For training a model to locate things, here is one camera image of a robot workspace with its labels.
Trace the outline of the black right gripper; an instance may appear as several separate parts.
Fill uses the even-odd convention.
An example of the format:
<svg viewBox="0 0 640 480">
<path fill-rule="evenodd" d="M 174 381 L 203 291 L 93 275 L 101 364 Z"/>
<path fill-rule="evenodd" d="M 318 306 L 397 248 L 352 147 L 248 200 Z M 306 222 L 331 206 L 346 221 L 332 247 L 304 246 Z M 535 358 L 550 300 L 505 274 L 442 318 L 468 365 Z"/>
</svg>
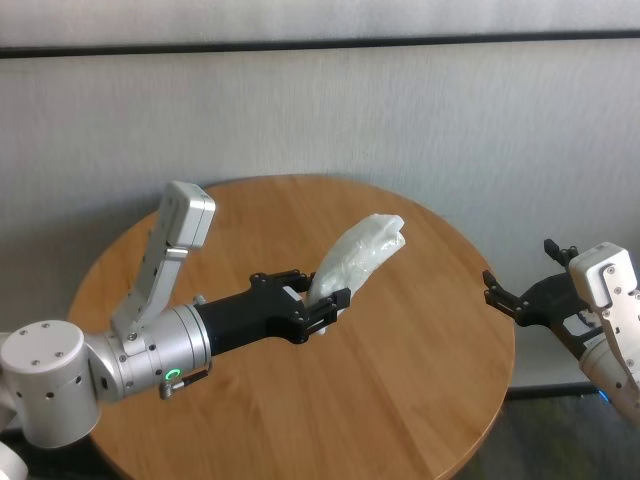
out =
<svg viewBox="0 0 640 480">
<path fill-rule="evenodd" d="M 569 272 L 570 261 L 579 255 L 576 246 L 561 248 L 550 238 L 544 240 L 543 247 L 566 272 Z M 487 305 L 507 315 L 520 327 L 546 327 L 575 359 L 583 356 L 588 340 L 602 333 L 601 327 L 595 327 L 587 333 L 572 334 L 564 326 L 569 317 L 592 313 L 591 307 L 578 296 L 568 273 L 547 277 L 520 297 L 505 290 L 489 270 L 482 272 L 482 280 Z"/>
</svg>

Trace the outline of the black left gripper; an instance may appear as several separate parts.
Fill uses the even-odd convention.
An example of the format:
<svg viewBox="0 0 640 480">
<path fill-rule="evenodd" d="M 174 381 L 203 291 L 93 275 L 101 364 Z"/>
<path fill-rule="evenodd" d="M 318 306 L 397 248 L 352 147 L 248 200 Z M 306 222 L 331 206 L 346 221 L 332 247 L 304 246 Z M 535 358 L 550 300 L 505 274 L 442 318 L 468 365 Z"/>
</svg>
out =
<svg viewBox="0 0 640 480">
<path fill-rule="evenodd" d="M 351 290 L 342 288 L 312 301 L 308 290 L 314 276 L 314 272 L 298 269 L 258 272 L 250 276 L 252 286 L 245 292 L 196 305 L 211 354 L 220 355 L 266 338 L 302 344 L 335 323 L 338 314 L 350 306 Z M 296 292 L 306 294 L 305 304 Z"/>
</svg>

